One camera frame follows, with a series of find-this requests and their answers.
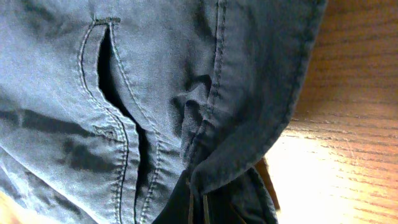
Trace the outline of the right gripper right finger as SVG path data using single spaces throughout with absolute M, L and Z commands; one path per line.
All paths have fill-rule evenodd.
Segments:
M 208 224 L 247 224 L 242 214 L 245 176 L 203 194 L 203 221 Z

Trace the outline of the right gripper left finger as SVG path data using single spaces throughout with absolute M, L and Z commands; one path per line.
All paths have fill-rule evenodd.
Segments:
M 188 177 L 181 177 L 153 224 L 194 224 L 194 198 Z

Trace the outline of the dark blue shorts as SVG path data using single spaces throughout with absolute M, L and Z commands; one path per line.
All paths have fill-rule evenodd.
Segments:
M 181 177 L 245 176 L 288 125 L 326 1 L 1 2 L 1 192 L 55 223 L 152 223 Z

